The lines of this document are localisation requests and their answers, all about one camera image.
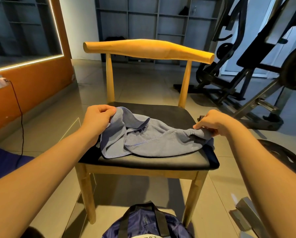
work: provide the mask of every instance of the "hand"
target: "hand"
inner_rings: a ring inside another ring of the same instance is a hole
[[[197,124],[195,124],[193,128],[200,129],[204,127],[209,129],[213,133],[213,136],[226,136],[226,125],[233,120],[235,119],[231,116],[212,109]]]
[[[109,105],[93,105],[87,108],[84,121],[80,130],[90,135],[92,144],[95,145],[98,136],[106,129],[110,117],[116,113],[116,108]]]

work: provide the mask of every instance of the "chair backrest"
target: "chair backrest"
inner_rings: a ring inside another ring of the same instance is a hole
[[[185,47],[179,44],[152,40],[128,39],[119,41],[85,42],[86,53],[106,53],[107,101],[114,102],[113,69],[110,54],[149,59],[187,60],[178,106],[184,108],[190,82],[192,61],[211,64],[214,54]]]

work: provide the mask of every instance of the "orange wall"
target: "orange wall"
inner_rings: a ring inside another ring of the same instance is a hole
[[[72,81],[71,54],[59,0],[52,0],[64,57],[0,72],[11,80],[23,113],[68,86]],[[0,89],[0,128],[20,116],[11,85]]]

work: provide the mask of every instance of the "microfiber towel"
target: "microfiber towel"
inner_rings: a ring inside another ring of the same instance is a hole
[[[101,135],[100,148],[106,159],[129,154],[170,157],[197,151],[204,144],[213,147],[213,143],[211,132],[205,128],[172,128],[160,120],[118,107]]]

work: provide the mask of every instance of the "forearm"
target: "forearm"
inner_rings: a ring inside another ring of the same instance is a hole
[[[271,237],[296,238],[296,174],[238,121],[226,128],[246,188]]]
[[[0,179],[0,237],[22,235],[90,142],[79,130]]]

